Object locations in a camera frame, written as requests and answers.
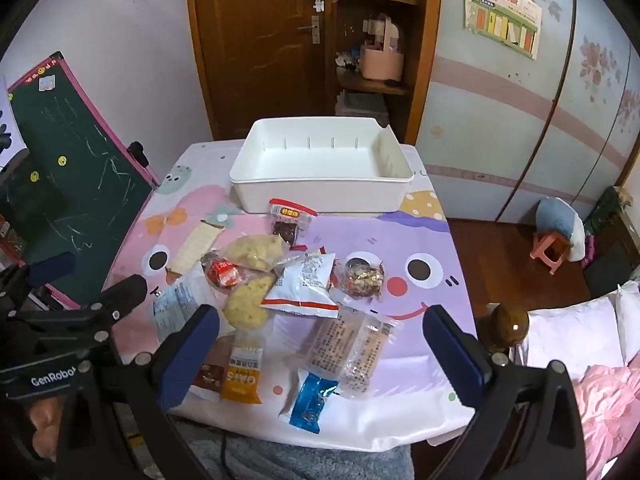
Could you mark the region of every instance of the metal bolt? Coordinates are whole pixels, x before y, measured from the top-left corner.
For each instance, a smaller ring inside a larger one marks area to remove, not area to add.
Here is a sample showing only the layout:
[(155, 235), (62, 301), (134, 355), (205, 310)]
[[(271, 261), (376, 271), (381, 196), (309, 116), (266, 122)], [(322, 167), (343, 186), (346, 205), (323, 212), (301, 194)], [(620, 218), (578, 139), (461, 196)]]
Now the metal bolt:
[(502, 352), (496, 352), (491, 356), (491, 361), (498, 366), (506, 366), (509, 363), (509, 358)]
[(145, 366), (151, 362), (151, 354), (149, 352), (140, 352), (134, 359), (138, 366)]
[(87, 373), (89, 370), (91, 370), (91, 363), (89, 361), (82, 361), (79, 365), (78, 365), (78, 371), (81, 374), (85, 374)]
[(564, 367), (564, 363), (562, 361), (551, 361), (551, 369), (559, 374), (563, 374), (565, 367)]
[(109, 338), (109, 332), (107, 332), (106, 330), (100, 330), (100, 332), (96, 332), (94, 335), (94, 339), (98, 343), (104, 343), (105, 341), (107, 341), (108, 338)]

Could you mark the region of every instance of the chalkboard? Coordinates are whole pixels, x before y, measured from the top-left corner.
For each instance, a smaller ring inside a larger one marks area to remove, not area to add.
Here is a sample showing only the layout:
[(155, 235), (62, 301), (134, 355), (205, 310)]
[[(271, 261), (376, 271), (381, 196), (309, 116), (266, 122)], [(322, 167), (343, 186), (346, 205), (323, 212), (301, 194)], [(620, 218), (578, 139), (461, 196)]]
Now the chalkboard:
[(59, 52), (9, 92), (30, 152), (0, 187), (0, 215), (24, 239), (24, 262), (75, 254), (74, 275), (52, 285), (73, 302), (86, 303), (102, 289), (152, 192), (151, 180), (100, 117)]

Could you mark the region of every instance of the pink bedding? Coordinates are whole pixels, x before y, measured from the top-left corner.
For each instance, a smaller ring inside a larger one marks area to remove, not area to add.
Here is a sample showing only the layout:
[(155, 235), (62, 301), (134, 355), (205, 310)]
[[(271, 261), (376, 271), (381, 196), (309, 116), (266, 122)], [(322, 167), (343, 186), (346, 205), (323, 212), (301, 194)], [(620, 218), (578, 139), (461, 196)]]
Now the pink bedding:
[(588, 368), (575, 386), (587, 455), (587, 479), (619, 455), (640, 422), (640, 354), (628, 367)]

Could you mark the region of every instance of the cartoon tablecloth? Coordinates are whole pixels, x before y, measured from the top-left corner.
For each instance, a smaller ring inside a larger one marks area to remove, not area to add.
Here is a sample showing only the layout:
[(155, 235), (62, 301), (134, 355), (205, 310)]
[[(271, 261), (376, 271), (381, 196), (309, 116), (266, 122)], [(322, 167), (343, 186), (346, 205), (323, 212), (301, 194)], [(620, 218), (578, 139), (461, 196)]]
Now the cartoon tablecloth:
[[(238, 207), (228, 179), (242, 140), (193, 144), (162, 181), (132, 227), (106, 286), (142, 274), (149, 291), (159, 292), (171, 278), (165, 265), (192, 229), (205, 219), (225, 226), (222, 247), (243, 234), (270, 227), (262, 215)], [(466, 425), (473, 410), (463, 407), (422, 336), (422, 314), (442, 304), (463, 331), (476, 333), (460, 262), (440, 203), (413, 146), (402, 150), (415, 172), (400, 211), (373, 217), (319, 216), (303, 234), (310, 249), (324, 246), (340, 261), (382, 261), (385, 290), (375, 309), (402, 323), (385, 347), (366, 400), (332, 396), (319, 419), (319, 434), (278, 419), (291, 380), (292, 349), (312, 329), (314, 318), (277, 315), (268, 339), (258, 393), (262, 404), (213, 402), (189, 392), (177, 413), (236, 433), (298, 446), (387, 450), (442, 436)], [(158, 348), (152, 320), (154, 294), (114, 329), (123, 359)]]

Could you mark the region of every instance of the wooden door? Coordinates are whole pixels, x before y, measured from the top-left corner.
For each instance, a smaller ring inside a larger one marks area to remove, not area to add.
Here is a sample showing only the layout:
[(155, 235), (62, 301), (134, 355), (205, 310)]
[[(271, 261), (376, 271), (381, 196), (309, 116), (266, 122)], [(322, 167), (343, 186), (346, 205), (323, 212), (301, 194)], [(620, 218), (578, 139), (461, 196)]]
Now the wooden door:
[[(190, 0), (214, 136), (245, 137), (260, 118), (324, 113), (324, 14), (314, 3)], [(319, 16), (319, 44), (312, 41), (312, 16)]]

